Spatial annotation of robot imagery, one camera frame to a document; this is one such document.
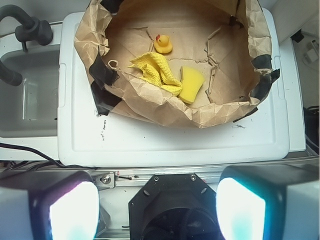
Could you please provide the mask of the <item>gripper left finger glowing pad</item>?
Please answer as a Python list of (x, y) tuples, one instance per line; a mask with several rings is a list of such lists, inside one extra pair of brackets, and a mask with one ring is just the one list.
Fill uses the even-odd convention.
[(92, 240), (99, 212), (98, 188), (84, 170), (0, 174), (2, 240)]

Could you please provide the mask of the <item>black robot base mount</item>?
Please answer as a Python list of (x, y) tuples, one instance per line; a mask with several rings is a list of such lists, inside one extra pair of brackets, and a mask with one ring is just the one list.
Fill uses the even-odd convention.
[(216, 192), (195, 173), (155, 174), (128, 203), (132, 240), (222, 240)]

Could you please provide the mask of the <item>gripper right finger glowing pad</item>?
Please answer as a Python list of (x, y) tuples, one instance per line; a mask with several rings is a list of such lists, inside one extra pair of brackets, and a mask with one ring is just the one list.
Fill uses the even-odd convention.
[(217, 185), (216, 214), (226, 240), (318, 240), (320, 168), (230, 165)]

